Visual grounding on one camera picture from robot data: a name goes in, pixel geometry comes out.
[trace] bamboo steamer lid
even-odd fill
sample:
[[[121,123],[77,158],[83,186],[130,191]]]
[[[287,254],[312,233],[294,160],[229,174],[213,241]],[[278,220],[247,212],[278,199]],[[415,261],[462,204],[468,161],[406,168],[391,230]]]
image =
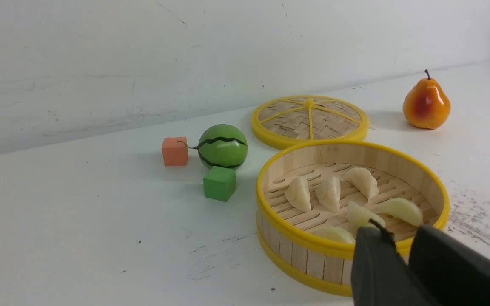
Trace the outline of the bamboo steamer lid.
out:
[[[258,107],[251,118],[253,134],[266,145],[286,149],[323,139],[362,141],[370,121],[358,107],[325,96],[288,96]]]

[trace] dumpling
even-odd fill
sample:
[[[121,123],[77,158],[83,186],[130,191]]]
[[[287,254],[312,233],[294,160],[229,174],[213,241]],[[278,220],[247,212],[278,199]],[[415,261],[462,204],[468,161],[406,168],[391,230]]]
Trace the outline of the dumpling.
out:
[[[329,240],[344,242],[345,244],[354,244],[353,235],[339,227],[324,227],[313,232],[313,235]]]
[[[298,176],[290,182],[285,197],[292,207],[303,212],[311,211],[308,181],[303,176]]]
[[[376,206],[378,213],[386,213],[418,227],[422,224],[422,211],[414,202],[404,198],[388,199]]]
[[[379,189],[377,188],[377,181],[373,178],[368,169],[365,168],[352,168],[344,174],[344,180],[350,181],[356,189],[370,202],[373,198],[379,195]]]
[[[385,221],[376,215],[375,213],[367,210],[364,207],[359,206],[355,202],[349,202],[348,204],[348,222],[351,233],[356,237],[356,232],[360,227],[372,227],[375,228],[375,225],[369,222],[370,219],[373,219],[381,226],[385,227]]]
[[[315,195],[322,206],[337,213],[340,210],[340,196],[342,195],[342,184],[340,179],[332,176],[321,182]]]

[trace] black stripe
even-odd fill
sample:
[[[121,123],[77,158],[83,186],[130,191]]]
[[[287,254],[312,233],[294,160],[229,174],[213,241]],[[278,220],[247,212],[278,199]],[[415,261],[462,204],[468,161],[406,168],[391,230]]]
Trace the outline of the black stripe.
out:
[[[206,159],[205,157],[202,156],[202,154],[200,153],[200,151],[198,151],[198,155],[200,156],[200,159],[202,161],[204,161],[206,164],[208,164],[208,165],[210,165],[212,167],[222,167],[222,168],[230,168],[231,169],[231,168],[237,168],[240,165],[243,165],[243,163],[245,162],[245,161],[243,161],[242,163],[237,164],[237,165],[221,165],[221,164],[216,164],[216,163],[212,163],[212,162],[208,161],[208,159]]]
[[[246,143],[244,143],[243,141],[240,141],[239,139],[237,138],[226,138],[226,137],[215,137],[213,139],[206,139],[204,141],[202,141],[201,143],[198,143],[198,145],[196,147],[201,147],[202,145],[205,145],[205,144],[213,144],[213,143],[216,143],[217,141],[224,141],[224,142],[232,142],[232,141],[237,141],[238,143],[244,145],[245,147],[247,146]]]

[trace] table surface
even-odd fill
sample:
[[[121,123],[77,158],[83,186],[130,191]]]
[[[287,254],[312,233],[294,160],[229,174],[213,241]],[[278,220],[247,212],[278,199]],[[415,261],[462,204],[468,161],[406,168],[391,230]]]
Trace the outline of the table surface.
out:
[[[451,99],[437,130],[408,126],[402,101],[423,75],[320,93],[370,117],[366,141],[411,155],[451,197],[447,233],[490,258],[490,62],[432,71]],[[352,305],[292,280],[267,259],[254,186],[277,151],[253,137],[253,109],[0,155],[0,305]],[[227,203],[206,199],[206,169],[163,166],[165,137],[193,143],[233,124],[249,140]]]

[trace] watermelon ball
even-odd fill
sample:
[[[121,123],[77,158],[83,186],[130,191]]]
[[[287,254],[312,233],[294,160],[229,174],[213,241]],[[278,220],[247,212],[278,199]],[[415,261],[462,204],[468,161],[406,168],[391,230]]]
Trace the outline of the watermelon ball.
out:
[[[200,137],[198,155],[204,166],[237,169],[247,157],[245,135],[229,124],[217,124],[208,128]]]

